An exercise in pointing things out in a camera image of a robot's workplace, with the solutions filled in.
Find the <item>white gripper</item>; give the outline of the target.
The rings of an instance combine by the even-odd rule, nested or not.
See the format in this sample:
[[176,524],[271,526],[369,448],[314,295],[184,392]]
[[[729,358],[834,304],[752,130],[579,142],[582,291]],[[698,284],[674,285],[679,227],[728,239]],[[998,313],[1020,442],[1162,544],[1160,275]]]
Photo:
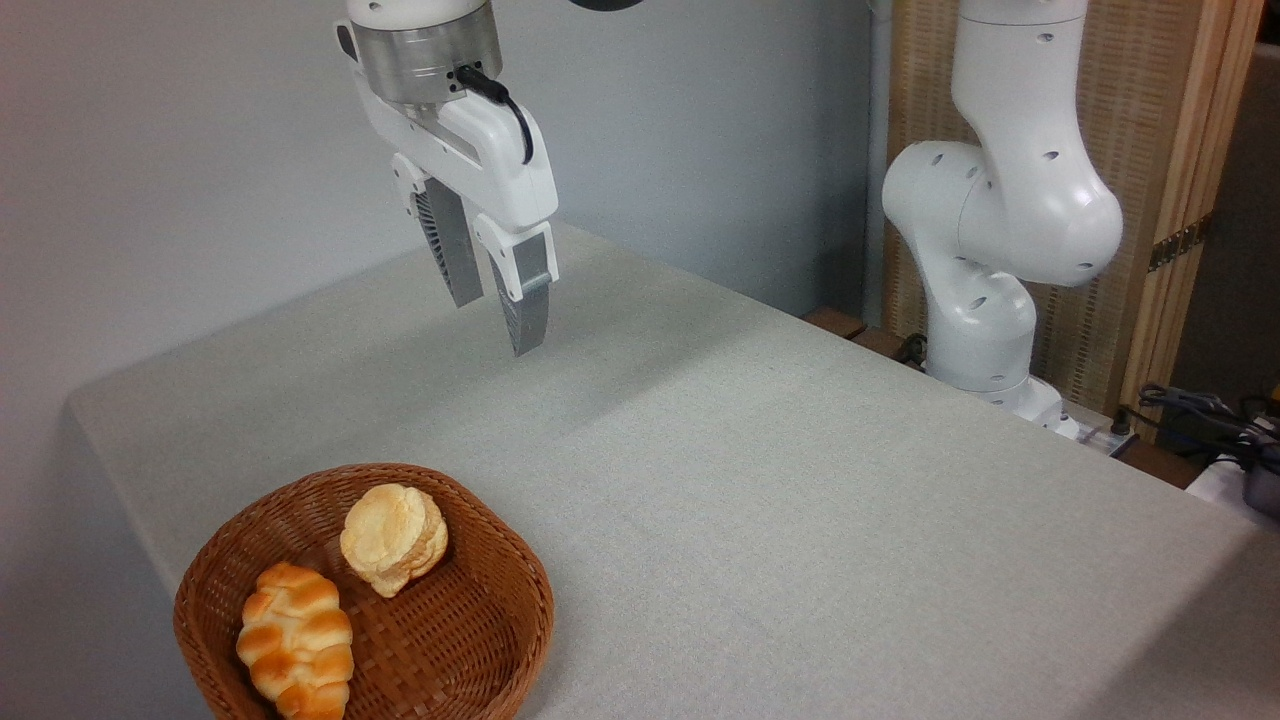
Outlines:
[[498,81],[492,22],[340,22],[337,41],[390,168],[457,307],[484,296],[486,250],[515,356],[539,347],[559,279],[547,222],[556,182],[536,122]]

